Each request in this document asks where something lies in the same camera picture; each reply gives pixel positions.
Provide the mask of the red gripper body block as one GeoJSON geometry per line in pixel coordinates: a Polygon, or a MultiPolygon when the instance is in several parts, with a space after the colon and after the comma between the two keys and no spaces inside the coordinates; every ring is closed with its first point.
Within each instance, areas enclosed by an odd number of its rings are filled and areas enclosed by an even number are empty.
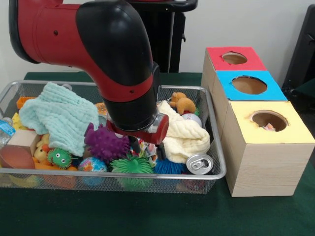
{"type": "Polygon", "coordinates": [[[144,129],[136,131],[125,131],[115,126],[109,114],[107,115],[106,126],[109,130],[125,135],[140,138],[147,143],[160,145],[166,137],[169,127],[169,116],[163,113],[157,113],[153,123],[144,129]]]}

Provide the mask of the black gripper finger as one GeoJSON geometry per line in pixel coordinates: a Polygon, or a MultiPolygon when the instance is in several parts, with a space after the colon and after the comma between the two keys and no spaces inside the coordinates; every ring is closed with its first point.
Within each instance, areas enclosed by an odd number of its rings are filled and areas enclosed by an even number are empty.
{"type": "Polygon", "coordinates": [[[129,138],[130,147],[135,152],[136,155],[139,155],[141,152],[140,145],[137,138],[129,138]]]}

